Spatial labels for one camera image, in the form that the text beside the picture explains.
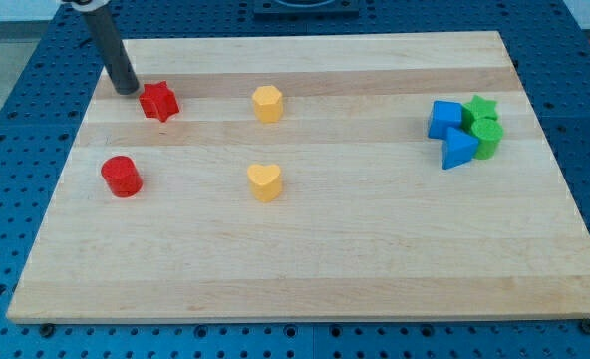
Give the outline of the white rod mount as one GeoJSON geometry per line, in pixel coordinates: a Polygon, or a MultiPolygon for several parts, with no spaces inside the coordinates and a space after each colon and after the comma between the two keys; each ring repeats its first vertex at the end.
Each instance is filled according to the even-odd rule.
{"type": "Polygon", "coordinates": [[[110,3],[110,0],[61,0],[77,11],[96,11],[110,3]]]}

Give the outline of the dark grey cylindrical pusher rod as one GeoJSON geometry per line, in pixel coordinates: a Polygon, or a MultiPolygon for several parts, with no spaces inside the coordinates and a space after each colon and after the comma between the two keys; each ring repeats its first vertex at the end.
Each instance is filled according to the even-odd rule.
{"type": "Polygon", "coordinates": [[[80,11],[105,70],[120,95],[133,94],[140,83],[115,24],[110,3],[96,11],[80,11]]]}

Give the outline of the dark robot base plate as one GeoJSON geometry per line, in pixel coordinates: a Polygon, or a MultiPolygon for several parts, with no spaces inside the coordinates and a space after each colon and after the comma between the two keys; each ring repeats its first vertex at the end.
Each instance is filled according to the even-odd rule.
{"type": "Polygon", "coordinates": [[[254,0],[253,16],[270,19],[279,16],[356,16],[360,0],[254,0]]]}

